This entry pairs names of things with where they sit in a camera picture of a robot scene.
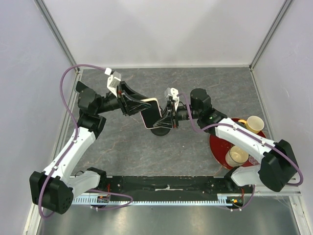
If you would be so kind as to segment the beige paper cup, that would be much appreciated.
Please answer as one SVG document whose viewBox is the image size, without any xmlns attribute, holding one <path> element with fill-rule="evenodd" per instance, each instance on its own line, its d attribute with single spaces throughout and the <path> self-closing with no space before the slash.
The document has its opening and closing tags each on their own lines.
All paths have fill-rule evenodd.
<svg viewBox="0 0 313 235">
<path fill-rule="evenodd" d="M 264 121 L 258 116 L 250 116 L 246 120 L 246 128 L 247 130 L 257 134 L 263 130 L 265 124 Z"/>
<path fill-rule="evenodd" d="M 248 161 L 249 154 L 239 148 L 238 146 L 233 146 L 229 149 L 225 156 L 226 163 L 231 167 L 242 166 Z"/>
</svg>

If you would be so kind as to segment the left aluminium frame post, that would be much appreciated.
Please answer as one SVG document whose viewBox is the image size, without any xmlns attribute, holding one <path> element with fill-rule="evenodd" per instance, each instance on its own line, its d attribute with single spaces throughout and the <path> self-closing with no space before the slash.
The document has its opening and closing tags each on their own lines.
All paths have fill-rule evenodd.
<svg viewBox="0 0 313 235">
<path fill-rule="evenodd" d="M 68 62 L 70 63 L 71 66 L 76 65 L 76 61 L 66 44 L 57 24 L 54 21 L 54 18 L 52 14 L 50 13 L 46 3 L 44 0 L 34 0 L 36 6 L 41 12 L 41 15 L 43 16 L 44 20 L 46 21 L 48 27 L 50 28 L 52 34 L 54 35 L 57 43 L 59 44 L 61 50 L 63 51 L 64 55 L 66 56 Z"/>
</svg>

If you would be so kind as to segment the right aluminium frame post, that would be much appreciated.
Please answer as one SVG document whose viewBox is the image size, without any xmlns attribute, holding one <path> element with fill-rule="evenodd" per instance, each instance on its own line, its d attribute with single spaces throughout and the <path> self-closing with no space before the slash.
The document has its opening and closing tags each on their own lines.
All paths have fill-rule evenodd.
<svg viewBox="0 0 313 235">
<path fill-rule="evenodd" d="M 267 31 L 264 39 L 262 40 L 255 56 L 253 57 L 250 65 L 249 65 L 249 70 L 253 72 L 255 69 L 256 65 L 258 64 L 259 60 L 261 59 L 261 56 L 267 49 L 269 43 L 271 42 L 276 30 L 280 26 L 282 20 L 284 19 L 286 13 L 288 12 L 289 8 L 293 4 L 293 0 L 285 0 L 283 1 L 282 6 L 280 7 L 276 17 L 274 18 L 269 30 Z"/>
</svg>

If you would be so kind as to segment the red round tray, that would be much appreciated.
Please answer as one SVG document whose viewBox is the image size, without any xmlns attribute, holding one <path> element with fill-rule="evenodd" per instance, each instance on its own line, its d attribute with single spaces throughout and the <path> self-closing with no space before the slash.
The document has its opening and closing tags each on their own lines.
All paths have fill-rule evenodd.
<svg viewBox="0 0 313 235">
<path fill-rule="evenodd" d="M 232 120 L 246 128 L 245 119 L 233 118 Z M 263 131 L 260 131 L 259 133 L 257 133 L 257 135 L 261 137 L 265 137 L 265 134 L 263 133 Z M 209 137 L 209 145 L 211 148 L 211 152 L 214 158 L 218 161 L 218 163 L 220 163 L 223 167 L 225 167 L 228 170 L 231 170 L 232 168 L 234 168 L 234 167 L 229 166 L 225 161 L 225 156 L 227 152 L 229 151 L 229 149 L 234 146 L 233 144 L 231 144 L 230 142 L 226 140 L 223 140 L 223 139 L 220 139 L 211 135 Z M 247 161 L 242 166 L 247 167 L 247 166 L 253 166 L 253 165 L 249 161 Z"/>
</svg>

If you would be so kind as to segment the clear plastic cup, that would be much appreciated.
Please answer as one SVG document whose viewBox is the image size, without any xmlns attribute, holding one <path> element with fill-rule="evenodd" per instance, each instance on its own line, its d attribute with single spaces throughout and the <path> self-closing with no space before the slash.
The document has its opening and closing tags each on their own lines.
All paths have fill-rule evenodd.
<svg viewBox="0 0 313 235">
<path fill-rule="evenodd" d="M 258 165 L 258 161 L 251 155 L 249 155 L 248 161 L 252 164 L 252 165 Z"/>
</svg>

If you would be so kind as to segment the beige paper cup upper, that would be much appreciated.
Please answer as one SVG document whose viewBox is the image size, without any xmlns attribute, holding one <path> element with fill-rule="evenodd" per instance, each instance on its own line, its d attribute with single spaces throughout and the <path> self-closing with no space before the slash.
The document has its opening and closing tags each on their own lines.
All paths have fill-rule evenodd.
<svg viewBox="0 0 313 235">
<path fill-rule="evenodd" d="M 257 134 L 263 130 L 265 124 L 264 121 L 258 116 L 250 116 L 246 120 L 246 128 L 247 130 Z"/>
</svg>

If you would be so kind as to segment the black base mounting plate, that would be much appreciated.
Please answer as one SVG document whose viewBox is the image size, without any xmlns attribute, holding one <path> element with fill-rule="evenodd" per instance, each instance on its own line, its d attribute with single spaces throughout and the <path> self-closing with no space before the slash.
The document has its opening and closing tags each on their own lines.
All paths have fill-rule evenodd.
<svg viewBox="0 0 313 235">
<path fill-rule="evenodd" d="M 209 194 L 252 193 L 252 186 L 239 187 L 224 177 L 213 176 L 112 176 L 100 181 L 96 190 L 129 196 L 153 191 L 186 191 Z"/>
</svg>

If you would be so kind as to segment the beige paper cup lower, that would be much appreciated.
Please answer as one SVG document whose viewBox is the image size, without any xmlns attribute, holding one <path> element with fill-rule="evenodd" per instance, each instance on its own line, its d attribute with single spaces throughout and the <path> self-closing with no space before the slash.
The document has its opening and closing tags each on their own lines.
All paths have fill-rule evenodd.
<svg viewBox="0 0 313 235">
<path fill-rule="evenodd" d="M 248 161 L 249 154 L 239 148 L 238 146 L 233 146 L 229 149 L 225 156 L 226 163 L 231 167 L 242 166 Z"/>
</svg>

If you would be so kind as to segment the black phone clear case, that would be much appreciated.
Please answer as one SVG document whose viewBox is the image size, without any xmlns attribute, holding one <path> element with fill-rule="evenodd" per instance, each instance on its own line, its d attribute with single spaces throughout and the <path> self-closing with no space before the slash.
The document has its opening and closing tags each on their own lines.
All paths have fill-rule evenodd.
<svg viewBox="0 0 313 235">
<path fill-rule="evenodd" d="M 76 87 L 75 90 L 77 93 L 81 93 L 84 89 L 88 89 L 89 87 L 87 85 L 85 85 L 84 83 L 82 83 L 81 81 L 78 81 L 76 83 Z"/>
</svg>

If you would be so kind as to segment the black phone pink case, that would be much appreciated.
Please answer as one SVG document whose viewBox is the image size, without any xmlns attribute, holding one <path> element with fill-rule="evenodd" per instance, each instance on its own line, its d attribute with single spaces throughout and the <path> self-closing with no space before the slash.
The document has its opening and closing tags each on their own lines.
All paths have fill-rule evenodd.
<svg viewBox="0 0 313 235">
<path fill-rule="evenodd" d="M 146 129 L 155 129 L 154 124 L 162 117 L 161 109 L 157 98 L 147 98 L 141 101 L 149 103 L 150 108 L 140 112 L 144 126 Z"/>
</svg>

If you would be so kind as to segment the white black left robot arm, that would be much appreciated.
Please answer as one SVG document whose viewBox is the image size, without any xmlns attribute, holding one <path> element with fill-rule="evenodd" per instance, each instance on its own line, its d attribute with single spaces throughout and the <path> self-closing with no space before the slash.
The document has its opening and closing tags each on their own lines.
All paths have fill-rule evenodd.
<svg viewBox="0 0 313 235">
<path fill-rule="evenodd" d="M 131 116 L 151 107 L 144 102 L 146 96 L 132 90 L 124 81 L 114 90 L 101 96 L 77 82 L 79 118 L 73 121 L 74 132 L 58 156 L 42 172 L 35 171 L 29 178 L 32 201 L 38 205 L 41 217 L 45 217 L 43 209 L 64 214 L 74 198 L 90 189 L 106 190 L 108 184 L 102 170 L 91 168 L 76 179 L 70 177 L 82 155 L 103 131 L 106 118 L 102 113 L 120 109 L 124 115 Z"/>
</svg>

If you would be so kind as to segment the black round base mount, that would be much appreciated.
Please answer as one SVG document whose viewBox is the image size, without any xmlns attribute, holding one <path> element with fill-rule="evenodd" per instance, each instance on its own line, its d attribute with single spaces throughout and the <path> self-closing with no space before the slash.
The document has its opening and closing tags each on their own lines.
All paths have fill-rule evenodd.
<svg viewBox="0 0 313 235">
<path fill-rule="evenodd" d="M 164 128 L 164 127 L 159 127 L 159 128 L 154 128 L 150 130 L 154 135 L 162 137 L 166 136 L 171 129 L 170 128 Z"/>
</svg>

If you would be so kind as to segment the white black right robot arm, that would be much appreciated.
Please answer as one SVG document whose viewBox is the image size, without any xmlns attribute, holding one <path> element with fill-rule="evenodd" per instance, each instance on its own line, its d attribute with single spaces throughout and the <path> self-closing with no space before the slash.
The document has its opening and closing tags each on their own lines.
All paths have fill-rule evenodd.
<svg viewBox="0 0 313 235">
<path fill-rule="evenodd" d="M 303 174 L 287 141 L 261 137 L 217 111 L 212 107 L 205 89 L 193 89 L 190 98 L 186 98 L 182 106 L 179 105 L 180 96 L 186 97 L 175 88 L 167 88 L 167 108 L 154 127 L 174 129 L 179 121 L 189 120 L 195 132 L 207 132 L 228 141 L 258 162 L 258 165 L 239 166 L 231 170 L 224 180 L 228 192 L 234 193 L 243 186 L 258 184 L 280 192 L 284 186 L 297 187 L 303 183 Z"/>
</svg>

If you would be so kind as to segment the aluminium frame post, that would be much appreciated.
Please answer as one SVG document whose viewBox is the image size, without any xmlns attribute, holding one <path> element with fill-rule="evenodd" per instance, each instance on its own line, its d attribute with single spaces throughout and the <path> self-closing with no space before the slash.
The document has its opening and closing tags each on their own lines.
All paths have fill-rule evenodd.
<svg viewBox="0 0 313 235">
<path fill-rule="evenodd" d="M 76 65 L 76 61 L 66 44 L 57 24 L 54 21 L 54 18 L 52 14 L 50 13 L 46 3 L 44 0 L 34 0 L 36 6 L 41 12 L 41 15 L 43 16 L 44 20 L 46 21 L 48 27 L 50 28 L 52 34 L 54 35 L 57 43 L 59 44 L 61 50 L 63 51 L 64 55 L 66 56 L 68 62 L 70 63 L 71 66 Z"/>
<path fill-rule="evenodd" d="M 249 70 L 253 72 L 255 69 L 256 65 L 258 64 L 259 60 L 261 59 L 261 56 L 267 49 L 269 43 L 271 42 L 276 30 L 280 26 L 282 20 L 284 19 L 286 13 L 288 12 L 289 8 L 293 4 L 293 0 L 285 0 L 283 1 L 282 6 L 280 7 L 276 17 L 274 18 L 269 30 L 267 31 L 264 39 L 262 40 L 255 56 L 253 57 L 250 65 L 249 65 Z"/>
</svg>

